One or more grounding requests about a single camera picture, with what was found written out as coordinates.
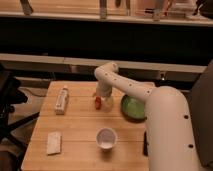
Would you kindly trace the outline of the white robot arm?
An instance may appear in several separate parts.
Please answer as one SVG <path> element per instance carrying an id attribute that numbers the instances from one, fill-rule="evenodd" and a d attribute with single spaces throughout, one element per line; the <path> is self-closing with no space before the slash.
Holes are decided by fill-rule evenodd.
<path id="1" fill-rule="evenodd" d="M 109 62 L 97 67 L 96 94 L 110 97 L 112 88 L 144 104 L 149 171 L 205 171 L 198 157 L 185 96 L 171 86 L 151 86 L 118 74 Z"/>

